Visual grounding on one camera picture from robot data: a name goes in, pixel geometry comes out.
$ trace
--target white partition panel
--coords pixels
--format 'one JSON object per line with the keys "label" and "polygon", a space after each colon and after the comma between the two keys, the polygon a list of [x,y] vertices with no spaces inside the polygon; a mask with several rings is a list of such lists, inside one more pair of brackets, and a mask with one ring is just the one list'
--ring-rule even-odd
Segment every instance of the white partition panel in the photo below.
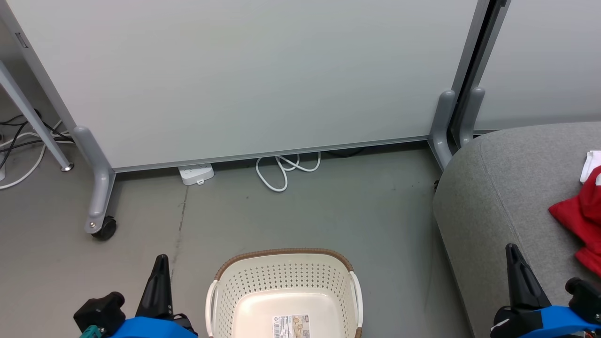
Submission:
{"label": "white partition panel", "polygon": [[424,137],[476,2],[7,0],[115,168]]}
{"label": "white partition panel", "polygon": [[475,130],[601,120],[601,2],[512,0]]}

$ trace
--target red cloth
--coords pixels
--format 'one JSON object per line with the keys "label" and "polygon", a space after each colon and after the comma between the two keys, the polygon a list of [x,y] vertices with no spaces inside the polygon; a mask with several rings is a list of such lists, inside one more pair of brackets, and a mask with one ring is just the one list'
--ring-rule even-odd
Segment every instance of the red cloth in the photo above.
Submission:
{"label": "red cloth", "polygon": [[601,277],[601,186],[595,185],[600,174],[601,167],[595,168],[578,196],[552,205],[549,212],[580,237],[585,247],[576,258]]}

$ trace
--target white basket handle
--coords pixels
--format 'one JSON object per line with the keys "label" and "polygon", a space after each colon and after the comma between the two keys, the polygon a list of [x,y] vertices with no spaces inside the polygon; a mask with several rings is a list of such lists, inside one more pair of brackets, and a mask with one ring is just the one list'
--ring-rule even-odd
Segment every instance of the white basket handle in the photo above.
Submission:
{"label": "white basket handle", "polygon": [[207,301],[204,303],[204,322],[207,325],[207,334],[209,337],[213,337],[213,319],[211,318],[213,310],[211,309],[211,303],[213,302],[213,294],[215,294],[217,282],[217,280],[214,280],[213,283],[211,283],[209,291],[207,292]]}
{"label": "white basket handle", "polygon": [[353,271],[350,272],[351,277],[353,277],[353,283],[355,285],[355,297],[357,300],[357,309],[355,309],[355,313],[357,314],[357,327],[363,326],[363,294],[361,293],[361,285],[359,285],[359,280],[357,279],[357,275]]}

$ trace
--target gray fabric ottoman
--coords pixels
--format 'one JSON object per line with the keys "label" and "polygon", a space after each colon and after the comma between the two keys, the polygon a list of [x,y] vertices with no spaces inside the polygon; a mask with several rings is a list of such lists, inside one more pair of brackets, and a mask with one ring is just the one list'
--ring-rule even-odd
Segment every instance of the gray fabric ottoman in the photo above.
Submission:
{"label": "gray fabric ottoman", "polygon": [[505,245],[519,246],[552,304],[567,305],[571,277],[598,278],[574,254],[580,240],[549,213],[576,195],[601,123],[551,124],[492,132],[459,150],[444,171],[434,214],[474,335],[489,337],[509,305]]}

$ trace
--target beige plastic basket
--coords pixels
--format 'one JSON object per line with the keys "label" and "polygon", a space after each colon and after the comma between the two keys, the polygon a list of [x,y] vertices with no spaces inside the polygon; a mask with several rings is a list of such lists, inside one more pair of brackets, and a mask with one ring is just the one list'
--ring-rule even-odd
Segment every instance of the beige plastic basket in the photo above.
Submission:
{"label": "beige plastic basket", "polygon": [[361,287],[336,251],[242,254],[217,272],[205,320],[212,338],[360,338]]}

